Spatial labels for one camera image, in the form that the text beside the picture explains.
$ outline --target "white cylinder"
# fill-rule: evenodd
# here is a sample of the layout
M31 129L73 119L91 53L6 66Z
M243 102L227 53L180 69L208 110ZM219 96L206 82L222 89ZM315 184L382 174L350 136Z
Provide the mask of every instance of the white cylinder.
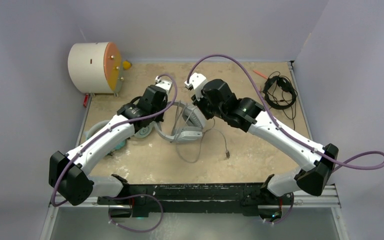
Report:
M68 73L85 94L112 94L117 90L121 55L113 42L76 43L68 54Z

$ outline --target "red object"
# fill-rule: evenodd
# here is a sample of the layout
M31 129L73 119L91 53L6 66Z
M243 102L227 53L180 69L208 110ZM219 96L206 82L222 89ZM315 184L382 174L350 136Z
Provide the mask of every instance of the red object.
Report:
M266 75L262 74L261 72L257 71L257 70L253 70L254 73L260 75L261 77L265 78L265 79L269 79Z
M88 100L89 100L89 94L86 94L83 100L83 107L86 108L88 106Z

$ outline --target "gray headphones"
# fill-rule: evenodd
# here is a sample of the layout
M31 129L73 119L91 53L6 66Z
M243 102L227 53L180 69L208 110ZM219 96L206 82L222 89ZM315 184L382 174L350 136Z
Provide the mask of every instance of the gray headphones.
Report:
M170 143L187 143L201 139L203 137L203 128L206 124L206 118L198 107L187 105L181 101L175 101L173 105L182 108L181 116L186 122L186 126L181 128L174 127L171 131L171 135L167 135L162 132L161 124L156 122L155 130L158 135Z

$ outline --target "yellow object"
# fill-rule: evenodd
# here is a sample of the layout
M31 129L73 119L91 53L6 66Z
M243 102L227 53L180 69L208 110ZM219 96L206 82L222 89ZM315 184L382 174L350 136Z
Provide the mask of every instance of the yellow object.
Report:
M132 67L132 64L129 61L123 61L123 69L127 70Z

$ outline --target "headphone ear cup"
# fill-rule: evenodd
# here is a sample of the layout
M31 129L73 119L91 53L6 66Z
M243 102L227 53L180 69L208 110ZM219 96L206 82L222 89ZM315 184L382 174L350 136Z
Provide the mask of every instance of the headphone ear cup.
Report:
M183 132L191 132L191 134L186 134L184 136L181 136ZM187 143L190 141L195 141L203 137L202 128L199 128L197 126L185 126L183 128L177 128L175 129L173 133L173 140L177 143Z
M204 128L204 126L201 123L200 118L198 117L199 114L202 115L202 113L198 109L198 107L193 106L193 105L191 105L191 106L188 105L184 108L182 117L183 117L183 120L185 120L185 121L186 121L186 119L189 118L187 123L186 123L188 126L198 127L198 128L200 128L199 131L201 131Z
M280 89L282 89L285 92L291 92L292 90L292 85L291 83L286 80L284 77L279 78L277 80L277 85L279 86Z
M274 77L271 77L271 78L267 79L267 81L265 81L265 83L264 83L264 89L262 90L262 92L263 93L267 93L267 91L276 82L276 80L278 78L279 78L278 76L274 76Z

